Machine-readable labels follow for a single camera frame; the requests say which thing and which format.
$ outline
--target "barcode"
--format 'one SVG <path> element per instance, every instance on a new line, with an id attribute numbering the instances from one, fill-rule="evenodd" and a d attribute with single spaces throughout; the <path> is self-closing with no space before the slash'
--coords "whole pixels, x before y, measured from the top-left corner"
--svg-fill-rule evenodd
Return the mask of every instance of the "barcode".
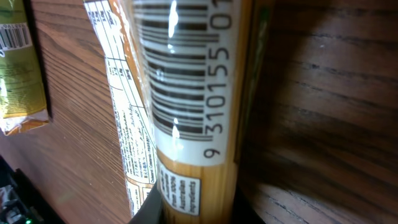
<path id="1" fill-rule="evenodd" d="M 0 24 L 0 49 L 15 50 L 32 45 L 27 24 Z"/>
<path id="2" fill-rule="evenodd" d="M 226 157 L 240 0 L 133 0 L 155 139 L 174 161 Z"/>
<path id="3" fill-rule="evenodd" d="M 207 2 L 134 1 L 133 8 L 155 125 L 181 139 L 212 141 L 204 129 L 206 48 L 220 38 L 207 32 Z"/>

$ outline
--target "wood grain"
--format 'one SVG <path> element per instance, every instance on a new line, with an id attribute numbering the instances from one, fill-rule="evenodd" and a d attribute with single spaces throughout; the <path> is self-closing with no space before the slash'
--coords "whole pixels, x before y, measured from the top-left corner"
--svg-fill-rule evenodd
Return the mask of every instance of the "wood grain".
<path id="1" fill-rule="evenodd" d="M 32 0 L 53 119 L 0 137 L 67 223 L 126 223 L 103 51 L 81 0 Z M 398 223 L 398 2 L 277 0 L 239 186 L 267 223 Z"/>

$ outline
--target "black object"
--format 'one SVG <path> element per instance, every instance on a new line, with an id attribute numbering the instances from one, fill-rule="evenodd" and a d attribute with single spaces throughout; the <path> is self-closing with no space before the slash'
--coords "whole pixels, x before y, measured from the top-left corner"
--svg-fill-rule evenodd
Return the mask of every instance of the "black object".
<path id="1" fill-rule="evenodd" d="M 25 174 L 20 169 L 14 172 L 0 156 L 0 188 L 6 186 L 11 186 L 11 200 L 3 204 L 0 223 L 7 223 L 8 212 L 13 211 L 20 215 L 13 224 L 64 224 Z"/>
<path id="2" fill-rule="evenodd" d="M 162 196 L 157 190 L 157 182 L 149 192 L 144 204 L 129 224 L 163 224 Z M 231 224 L 250 223 L 265 224 L 258 214 L 251 208 L 240 188 L 236 189 Z"/>

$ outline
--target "plastic package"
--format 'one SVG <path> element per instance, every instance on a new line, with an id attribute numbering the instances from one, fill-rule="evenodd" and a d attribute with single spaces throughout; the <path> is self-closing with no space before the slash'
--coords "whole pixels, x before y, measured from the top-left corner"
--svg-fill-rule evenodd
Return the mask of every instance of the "plastic package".
<path id="1" fill-rule="evenodd" d="M 119 0 L 167 223 L 228 223 L 272 1 Z"/>
<path id="2" fill-rule="evenodd" d="M 130 50 L 127 19 L 115 0 L 87 1 L 85 8 L 104 50 L 119 143 L 133 217 L 154 186 L 156 146 L 144 106 L 140 76 Z"/>
<path id="3" fill-rule="evenodd" d="M 23 2 L 0 7 L 0 128 L 12 135 L 47 124 L 49 116 Z"/>

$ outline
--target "brown wooden tabletop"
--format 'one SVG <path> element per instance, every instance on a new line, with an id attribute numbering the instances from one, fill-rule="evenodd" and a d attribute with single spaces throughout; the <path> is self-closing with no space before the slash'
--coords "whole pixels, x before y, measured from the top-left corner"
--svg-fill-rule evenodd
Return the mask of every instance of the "brown wooden tabletop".
<path id="1" fill-rule="evenodd" d="M 104 54 L 82 0 L 32 0 L 52 122 L 0 153 L 67 223 L 126 223 Z M 398 223 L 398 1 L 276 0 L 239 186 L 266 223 Z"/>

